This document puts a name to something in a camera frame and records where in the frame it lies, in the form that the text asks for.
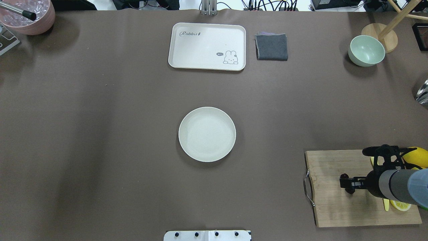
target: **folded cloth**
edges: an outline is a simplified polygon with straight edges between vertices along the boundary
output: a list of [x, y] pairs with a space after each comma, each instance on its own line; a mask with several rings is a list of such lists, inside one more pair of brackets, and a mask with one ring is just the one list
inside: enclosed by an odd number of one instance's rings
[[285, 33], [265, 33], [255, 35], [258, 60], [288, 60], [287, 36]]

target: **white floor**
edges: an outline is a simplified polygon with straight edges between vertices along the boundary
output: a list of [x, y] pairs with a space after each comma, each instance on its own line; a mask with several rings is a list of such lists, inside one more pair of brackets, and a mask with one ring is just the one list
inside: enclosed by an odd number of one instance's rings
[[[116, 7], [113, 4], [112, 0], [88, 0], [89, 2], [93, 3], [95, 7], [98, 10], [116, 10]], [[236, 10], [242, 10], [244, 9], [244, 4], [240, 0], [217, 0], [217, 2], [224, 2], [227, 5], [229, 5], [232, 9]], [[201, 0], [180, 0], [180, 10], [184, 9], [198, 9], [199, 5], [201, 3]], [[398, 0], [398, 4], [400, 6], [403, 6], [406, 3], [406, 0]], [[155, 0], [149, 1], [150, 5], [156, 6]], [[297, 1], [297, 8], [299, 11], [311, 11], [309, 8], [310, 0], [298, 0]], [[227, 9], [228, 7], [224, 4], [218, 4], [217, 9]], [[268, 11], [272, 11], [272, 7], [270, 4], [266, 5], [266, 9]], [[151, 6], [145, 6], [141, 10], [163, 10], [162, 8], [156, 8]], [[319, 11], [329, 11], [329, 12], [364, 12], [363, 6], [360, 6], [359, 8], [351, 8], [351, 7], [345, 7], [345, 8], [335, 8], [335, 9], [323, 9]]]

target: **cartoon bunny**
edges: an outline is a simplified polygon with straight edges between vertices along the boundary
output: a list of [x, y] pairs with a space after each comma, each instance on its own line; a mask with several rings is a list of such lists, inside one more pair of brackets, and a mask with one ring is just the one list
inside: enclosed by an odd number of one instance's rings
[[238, 57], [236, 57], [235, 51], [226, 51], [223, 63], [238, 64]]

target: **yellow lemon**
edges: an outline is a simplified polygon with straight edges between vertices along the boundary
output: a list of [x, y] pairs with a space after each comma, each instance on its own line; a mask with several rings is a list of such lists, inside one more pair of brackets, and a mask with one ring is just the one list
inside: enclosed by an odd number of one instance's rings
[[428, 151], [420, 147], [416, 148], [416, 150], [405, 154], [403, 156], [404, 160], [407, 163], [415, 164], [420, 167], [428, 167]]
[[405, 202], [399, 202], [391, 200], [391, 204], [400, 211], [407, 211], [412, 206], [411, 204], [405, 203]]

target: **wooden cutting board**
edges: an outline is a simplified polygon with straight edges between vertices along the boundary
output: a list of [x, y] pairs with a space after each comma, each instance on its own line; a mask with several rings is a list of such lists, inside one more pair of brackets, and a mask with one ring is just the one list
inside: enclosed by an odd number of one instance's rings
[[370, 157], [361, 150], [307, 151], [306, 164], [310, 170], [312, 199], [315, 203], [317, 227], [372, 226], [392, 224], [421, 224], [418, 207], [412, 205], [408, 211], [389, 206], [367, 190], [356, 190], [354, 194], [340, 188], [339, 176], [366, 176], [373, 170]]

